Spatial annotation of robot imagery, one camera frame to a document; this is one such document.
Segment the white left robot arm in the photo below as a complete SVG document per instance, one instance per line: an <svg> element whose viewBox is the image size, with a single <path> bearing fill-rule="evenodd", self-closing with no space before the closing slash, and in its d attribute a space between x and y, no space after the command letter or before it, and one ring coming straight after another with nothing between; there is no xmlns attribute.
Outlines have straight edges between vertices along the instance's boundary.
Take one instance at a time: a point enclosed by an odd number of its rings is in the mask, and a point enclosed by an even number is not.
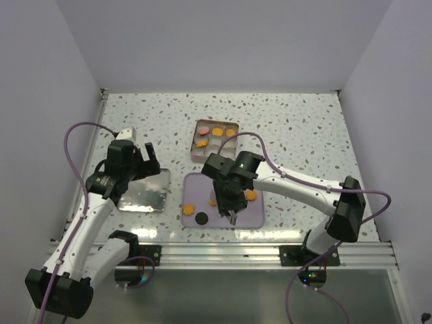
<svg viewBox="0 0 432 324"><path fill-rule="evenodd" d="M154 263L141 253L136 234L120 230L115 230L92 257L88 255L129 183L160 174L153 145L148 142L144 147L147 160L131 140L110 143L107 158L100 163L104 170L96 170L86 180L79 216L42 269L29 270L25 284L41 311L79 319L89 309L98 284L118 264L133 265L141 258Z"/></svg>

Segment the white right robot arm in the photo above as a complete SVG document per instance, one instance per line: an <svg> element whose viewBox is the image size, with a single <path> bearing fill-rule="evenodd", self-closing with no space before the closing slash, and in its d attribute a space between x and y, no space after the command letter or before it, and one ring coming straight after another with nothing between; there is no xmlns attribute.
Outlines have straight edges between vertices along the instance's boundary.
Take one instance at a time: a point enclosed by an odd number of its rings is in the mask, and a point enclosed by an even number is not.
<svg viewBox="0 0 432 324"><path fill-rule="evenodd" d="M231 224L247 208L247 190L279 194L322 212L324 220L306 233L301 247L287 253L295 265L316 265L338 242L358 239L366 201L359 181L350 176L338 182L290 175L287 169L248 151L234 160L212 153L201 173L211 179L219 214Z"/></svg>

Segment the pink round cookie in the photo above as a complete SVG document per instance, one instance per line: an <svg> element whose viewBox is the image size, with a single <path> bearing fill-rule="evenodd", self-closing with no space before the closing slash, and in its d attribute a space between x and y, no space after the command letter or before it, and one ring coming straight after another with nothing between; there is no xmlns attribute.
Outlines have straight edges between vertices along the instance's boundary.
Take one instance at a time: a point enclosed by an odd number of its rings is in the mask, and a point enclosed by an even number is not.
<svg viewBox="0 0 432 324"><path fill-rule="evenodd" d="M201 128L201 129L198 131L198 134L199 134L200 136L206 136L208 133L209 133L209 129L208 129L208 128Z"/></svg>

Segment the round orange cookie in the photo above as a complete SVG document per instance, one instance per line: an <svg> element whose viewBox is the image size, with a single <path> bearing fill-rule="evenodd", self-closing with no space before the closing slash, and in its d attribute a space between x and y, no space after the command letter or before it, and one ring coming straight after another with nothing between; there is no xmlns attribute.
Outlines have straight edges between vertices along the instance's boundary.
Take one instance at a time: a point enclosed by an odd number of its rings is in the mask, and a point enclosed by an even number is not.
<svg viewBox="0 0 432 324"><path fill-rule="evenodd" d="M221 128L213 128L212 135L214 136L222 136L223 130Z"/></svg>

